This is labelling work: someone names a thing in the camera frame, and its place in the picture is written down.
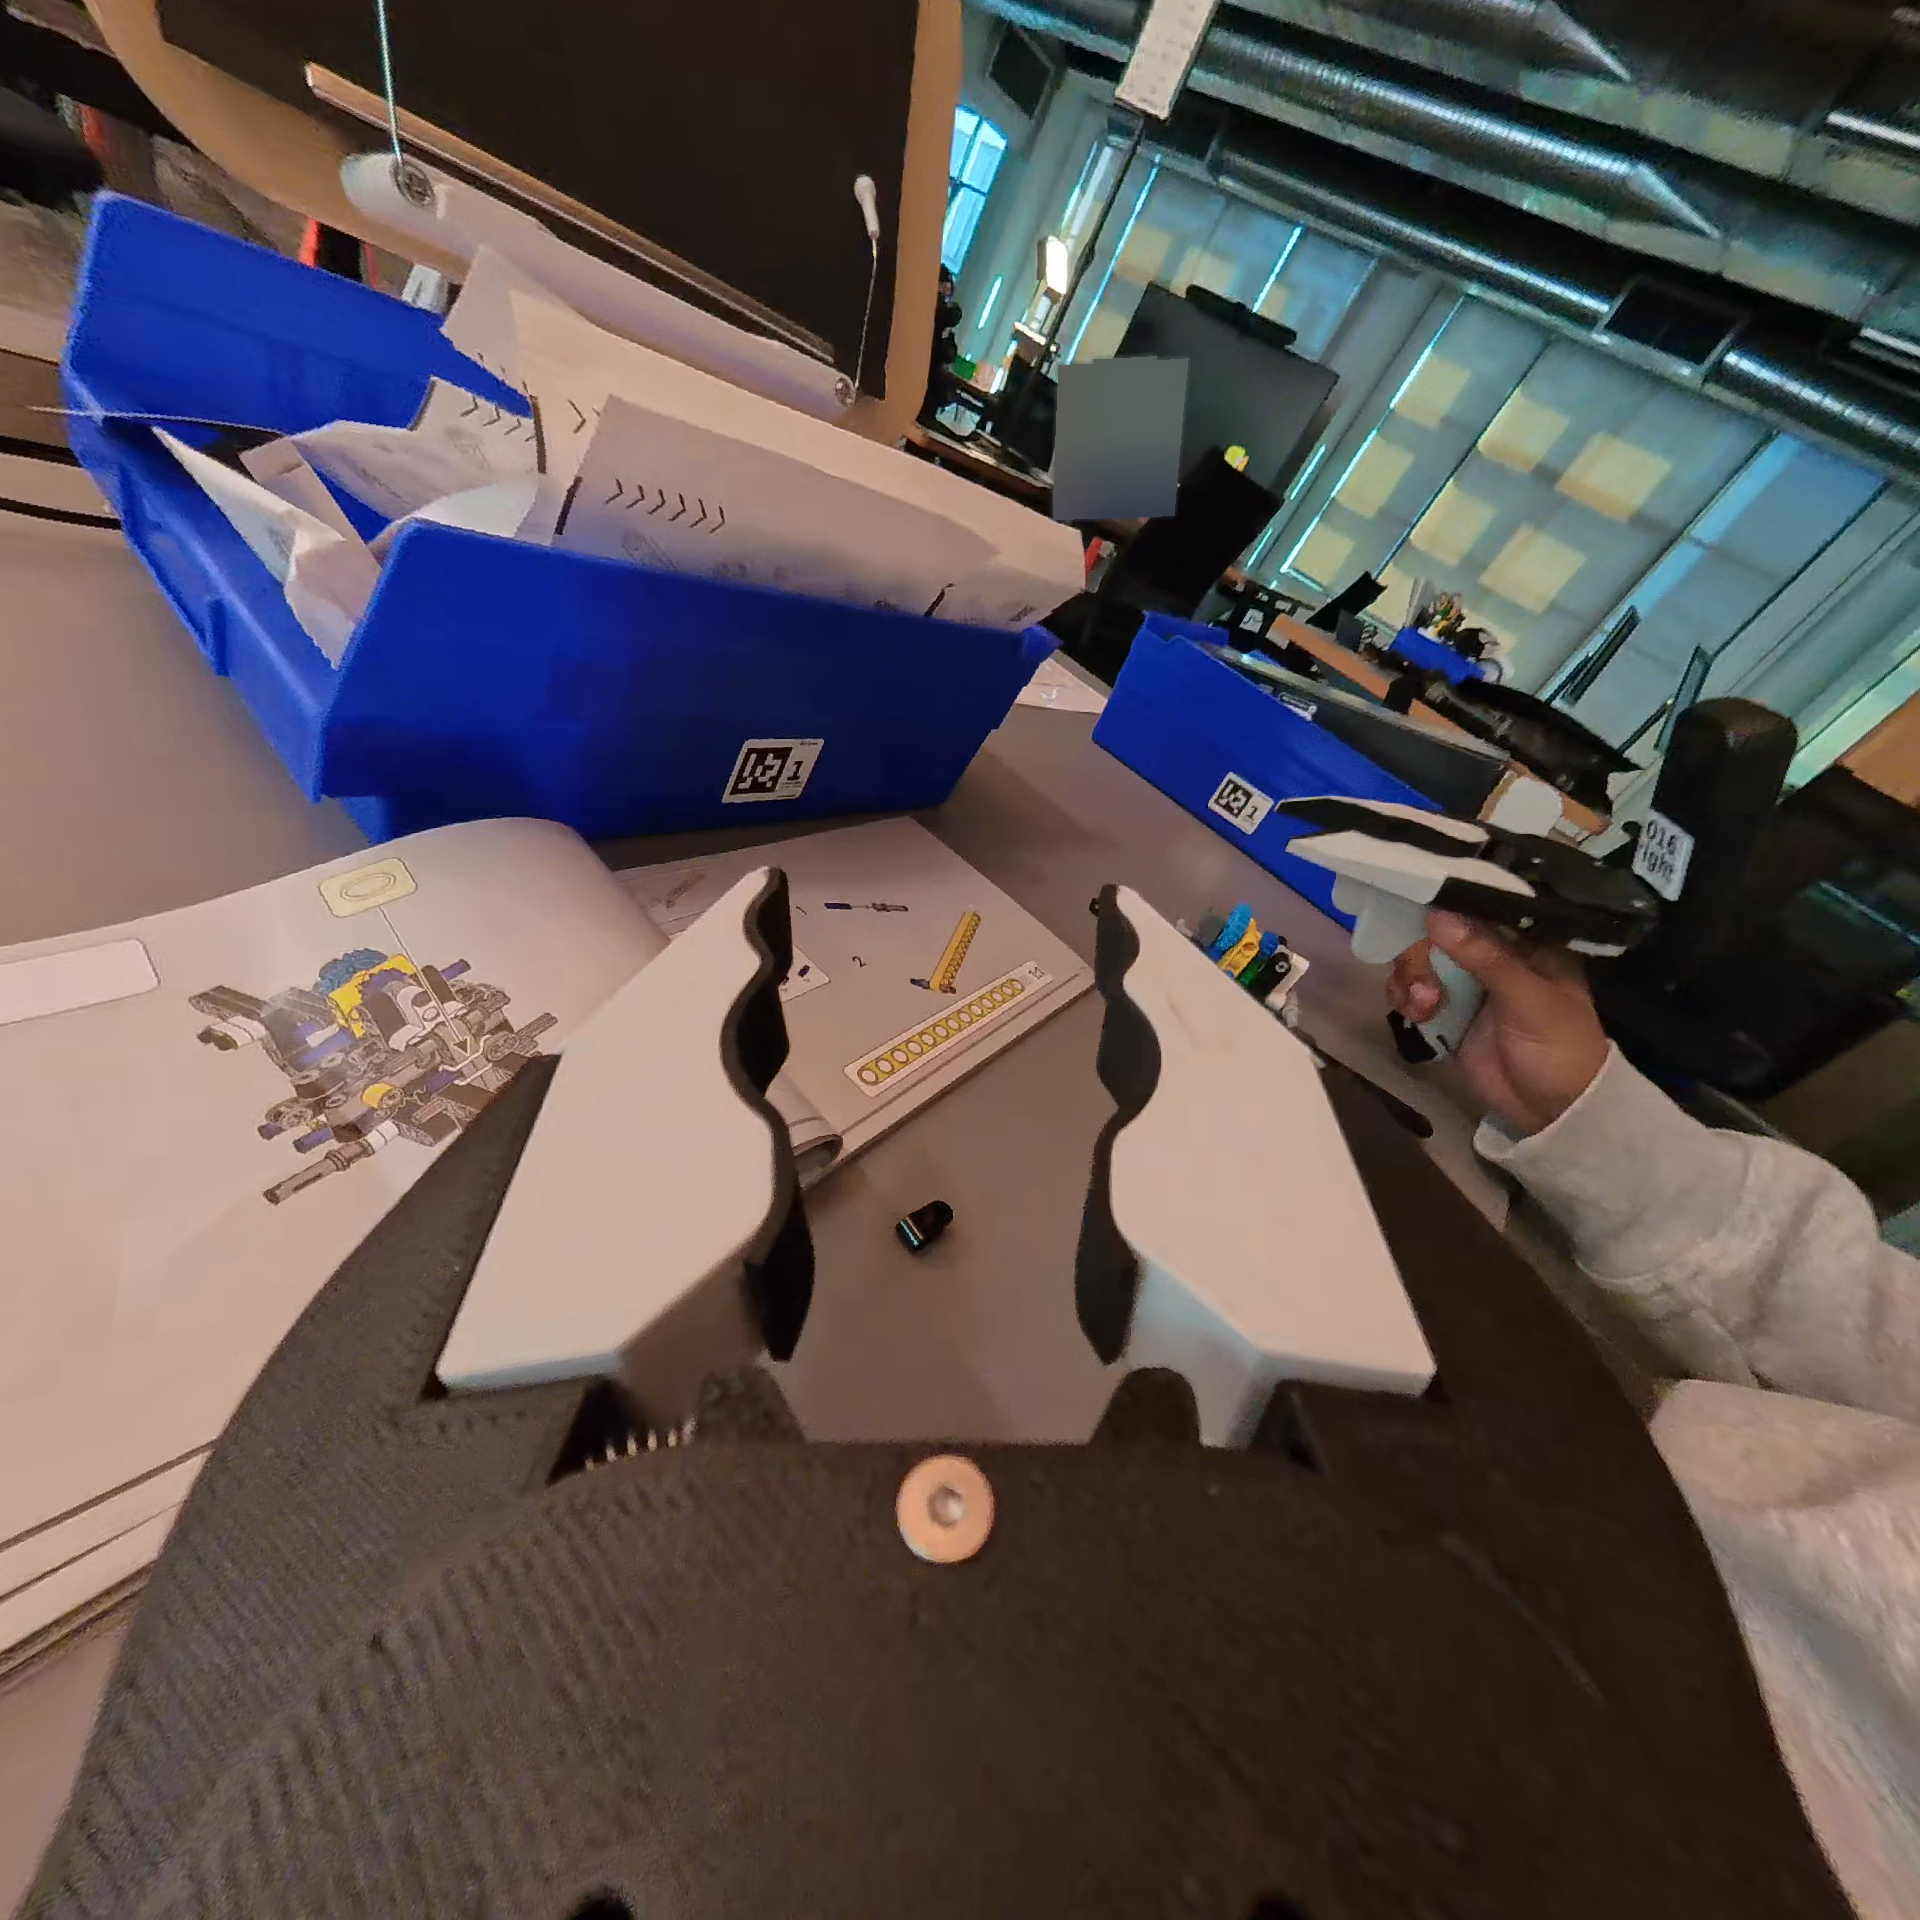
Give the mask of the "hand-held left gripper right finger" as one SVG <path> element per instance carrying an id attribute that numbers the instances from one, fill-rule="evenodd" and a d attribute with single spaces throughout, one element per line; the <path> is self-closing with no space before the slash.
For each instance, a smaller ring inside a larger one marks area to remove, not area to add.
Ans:
<path id="1" fill-rule="evenodd" d="M 1095 899 L 1095 1136 L 1071 1301 L 1093 1354 L 1245 1449 L 1278 1392 L 1419 1398 L 1436 1358 L 1325 1074 L 1133 888 Z"/>

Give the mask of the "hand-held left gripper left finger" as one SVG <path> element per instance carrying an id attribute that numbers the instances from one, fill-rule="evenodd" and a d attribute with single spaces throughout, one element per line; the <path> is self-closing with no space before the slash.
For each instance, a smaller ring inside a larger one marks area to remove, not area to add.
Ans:
<path id="1" fill-rule="evenodd" d="M 784 874 L 747 872 L 564 1043 L 446 1387 L 700 1387 L 796 1355 L 814 1245 L 772 1101 L 790 948 Z"/>

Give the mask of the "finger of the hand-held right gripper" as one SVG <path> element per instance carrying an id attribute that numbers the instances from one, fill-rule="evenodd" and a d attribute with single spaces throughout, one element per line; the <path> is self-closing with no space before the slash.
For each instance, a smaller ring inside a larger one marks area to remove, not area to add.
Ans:
<path id="1" fill-rule="evenodd" d="M 1302 832 L 1360 832 L 1396 845 L 1485 845 L 1483 824 L 1463 824 L 1444 812 L 1355 798 L 1279 801 L 1278 812 Z"/>
<path id="2" fill-rule="evenodd" d="M 1380 832 L 1306 832 L 1287 850 L 1335 877 L 1335 908 L 1351 917 L 1351 948 L 1363 963 L 1391 963 L 1427 937 L 1443 882 L 1485 849 L 1485 829 L 1422 829 L 1413 845 Z"/>

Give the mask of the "person's right forearm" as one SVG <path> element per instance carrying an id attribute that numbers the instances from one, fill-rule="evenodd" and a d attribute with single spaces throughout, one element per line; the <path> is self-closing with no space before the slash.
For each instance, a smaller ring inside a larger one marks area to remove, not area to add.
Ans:
<path id="1" fill-rule="evenodd" d="M 1474 1145 L 1680 1377 L 1916 1422 L 1917 1264 L 1823 1160 L 1707 1128 L 1615 1050 L 1540 1133 Z"/>

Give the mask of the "lego instruction booklet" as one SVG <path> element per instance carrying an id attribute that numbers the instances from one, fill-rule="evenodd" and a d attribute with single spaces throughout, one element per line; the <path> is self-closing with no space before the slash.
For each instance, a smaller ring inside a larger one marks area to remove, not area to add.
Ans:
<path id="1" fill-rule="evenodd" d="M 4 948 L 4 1662 L 147 1573 L 349 1248 L 760 862 L 804 1185 L 1093 982 L 910 819 L 629 874 L 558 824 L 458 824 Z"/>

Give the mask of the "person's right hand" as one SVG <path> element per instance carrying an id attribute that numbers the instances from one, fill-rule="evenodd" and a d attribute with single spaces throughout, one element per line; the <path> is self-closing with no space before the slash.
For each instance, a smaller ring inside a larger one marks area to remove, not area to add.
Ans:
<path id="1" fill-rule="evenodd" d="M 1439 957 L 1478 982 L 1478 1011 L 1453 1066 L 1483 1118 L 1512 1138 L 1542 1133 L 1586 1093 L 1611 1057 L 1580 957 L 1511 928 L 1434 910 L 1427 934 L 1388 973 L 1388 1003 L 1422 1026 L 1450 1008 Z"/>

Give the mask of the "black monitor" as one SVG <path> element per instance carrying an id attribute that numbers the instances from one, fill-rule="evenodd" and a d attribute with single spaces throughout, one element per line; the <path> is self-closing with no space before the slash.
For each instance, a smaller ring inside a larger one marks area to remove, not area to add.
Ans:
<path id="1" fill-rule="evenodd" d="M 1205 286 L 1152 282 L 1117 356 L 1187 362 L 1180 477 L 1243 448 L 1243 474 L 1279 497 L 1335 411 L 1338 373 L 1293 349 L 1296 333 Z"/>

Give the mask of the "large blue plastic bin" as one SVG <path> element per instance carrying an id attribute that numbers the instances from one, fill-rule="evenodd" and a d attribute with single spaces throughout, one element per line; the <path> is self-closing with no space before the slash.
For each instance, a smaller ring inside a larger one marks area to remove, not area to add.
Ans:
<path id="1" fill-rule="evenodd" d="M 160 444 L 399 425 L 429 378 L 508 387 L 402 302 L 136 198 L 90 211 L 69 444 L 136 562 L 311 801 L 374 840 L 531 816 L 590 840 L 941 804 L 1055 649 L 427 524 L 339 662 Z"/>

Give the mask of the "pile of white paper bags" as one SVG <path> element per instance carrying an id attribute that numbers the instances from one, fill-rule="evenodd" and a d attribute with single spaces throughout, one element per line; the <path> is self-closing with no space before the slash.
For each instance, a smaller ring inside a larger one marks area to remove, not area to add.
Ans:
<path id="1" fill-rule="evenodd" d="M 331 667 L 423 525 L 1006 630 L 1084 585 L 1071 529 L 604 329 L 491 246 L 440 331 L 523 414 L 434 376 L 406 425 L 240 451 L 152 425 Z"/>

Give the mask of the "person's light grey sweater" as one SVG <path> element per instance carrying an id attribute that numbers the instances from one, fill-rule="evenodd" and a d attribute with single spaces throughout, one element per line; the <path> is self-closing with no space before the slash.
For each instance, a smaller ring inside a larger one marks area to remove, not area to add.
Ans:
<path id="1" fill-rule="evenodd" d="M 1651 1435 L 1735 1608 L 1776 1747 L 1859 1916 L 1917 1916 L 1916 1406 L 1677 1384 Z"/>

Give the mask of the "white hanging ceiling light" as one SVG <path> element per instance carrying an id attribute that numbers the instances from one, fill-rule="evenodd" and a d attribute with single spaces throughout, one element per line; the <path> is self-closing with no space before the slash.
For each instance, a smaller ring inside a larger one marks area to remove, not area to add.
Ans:
<path id="1" fill-rule="evenodd" d="M 1115 88 L 1126 113 L 1165 121 L 1192 72 L 1218 3 L 1150 3 Z"/>

